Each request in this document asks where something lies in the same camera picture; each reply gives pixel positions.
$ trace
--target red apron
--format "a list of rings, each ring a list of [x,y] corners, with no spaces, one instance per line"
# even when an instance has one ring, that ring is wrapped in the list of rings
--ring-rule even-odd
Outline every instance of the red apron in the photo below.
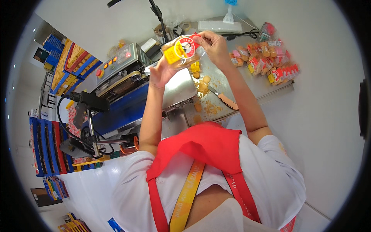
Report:
[[[168,232],[169,227],[158,194],[156,178],[179,151],[220,169],[234,198],[241,205],[243,215],[260,223],[254,200],[242,175],[238,152],[240,134],[240,130],[225,129],[215,122],[203,122],[159,143],[156,158],[147,171],[146,179],[153,218],[159,232]]]

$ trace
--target stainless steel table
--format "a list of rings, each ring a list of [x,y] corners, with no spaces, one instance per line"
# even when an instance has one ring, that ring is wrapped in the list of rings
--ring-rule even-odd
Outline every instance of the stainless steel table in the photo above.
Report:
[[[216,17],[210,20],[223,20],[223,17]],[[245,22],[234,18],[235,22],[240,22],[242,24],[243,31],[250,31],[253,28],[247,25]],[[254,25],[250,20],[244,19],[249,24]],[[193,28],[198,28],[198,23],[192,23]],[[246,46],[247,43],[254,43],[256,42],[255,39],[252,39],[250,36],[241,36],[237,37],[234,40],[227,41],[228,51],[232,52],[236,49],[236,46]],[[204,76],[209,76],[211,78],[210,86],[215,88],[220,93],[223,93],[228,98],[235,101],[235,98],[232,94],[232,91],[229,87],[228,80],[225,75],[210,61],[207,56],[202,57],[200,60],[201,77],[199,79],[194,79],[195,82],[199,82]],[[253,92],[254,96],[257,98],[258,102],[262,105],[273,98],[277,97],[278,95],[284,94],[289,91],[293,91],[292,84],[293,81],[289,81],[282,85],[272,86],[269,83],[269,80],[266,75],[260,76],[259,74],[253,76],[249,70],[247,69],[247,65],[244,64],[241,67],[237,68],[240,73],[242,74],[244,80],[246,81],[247,85]],[[194,102],[200,102],[202,110],[201,112],[197,112],[194,105],[189,104],[183,107],[185,118],[187,120],[188,126],[193,126],[195,123],[194,117],[196,115],[201,116],[202,121],[215,121],[218,122],[225,118],[231,117],[233,115],[239,114],[239,111],[235,111],[224,105],[218,97],[213,94],[212,92],[207,93],[205,96],[200,97],[200,92],[198,92],[198,97],[194,98]],[[210,112],[210,110],[217,108],[216,114],[214,112]]]

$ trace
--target orange knife handle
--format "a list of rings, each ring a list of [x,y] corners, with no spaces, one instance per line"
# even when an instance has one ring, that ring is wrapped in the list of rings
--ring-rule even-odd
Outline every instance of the orange knife handle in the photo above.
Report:
[[[218,95],[218,98],[224,103],[226,104],[229,108],[233,109],[233,110],[238,110],[238,105],[237,103],[235,103],[234,101],[232,101],[231,99],[227,98],[224,94],[219,94]]]

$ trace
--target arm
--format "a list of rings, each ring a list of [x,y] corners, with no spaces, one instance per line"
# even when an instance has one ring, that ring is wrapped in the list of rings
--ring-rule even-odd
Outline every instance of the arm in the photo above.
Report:
[[[210,60],[227,77],[245,123],[247,135],[257,145],[261,138],[272,134],[259,103],[244,81],[241,73],[233,66],[225,39],[209,31],[201,32],[199,35],[206,40],[201,37],[194,37],[194,41],[205,49]]]
[[[150,84],[140,127],[139,150],[148,151],[154,156],[156,156],[157,146],[161,141],[163,98],[164,89]]]
[[[226,66],[221,70],[227,77],[234,98],[245,123],[249,139],[257,145],[261,138],[272,134],[268,127],[268,122],[264,113],[257,102],[254,94],[244,81],[241,73],[233,66]]]
[[[150,70],[147,101],[139,132],[139,150],[148,151],[156,156],[157,146],[161,141],[162,100],[164,99],[165,84],[169,82],[176,71],[169,68],[164,57],[160,59],[155,68],[150,67]]]

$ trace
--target orange lanyard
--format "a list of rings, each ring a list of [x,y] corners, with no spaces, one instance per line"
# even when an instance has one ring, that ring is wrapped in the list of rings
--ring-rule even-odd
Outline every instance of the orange lanyard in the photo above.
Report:
[[[196,196],[198,186],[200,185],[204,168],[204,163],[194,160],[182,191],[180,192],[175,204],[173,215],[170,220],[170,232],[180,232],[184,230],[194,197]]]

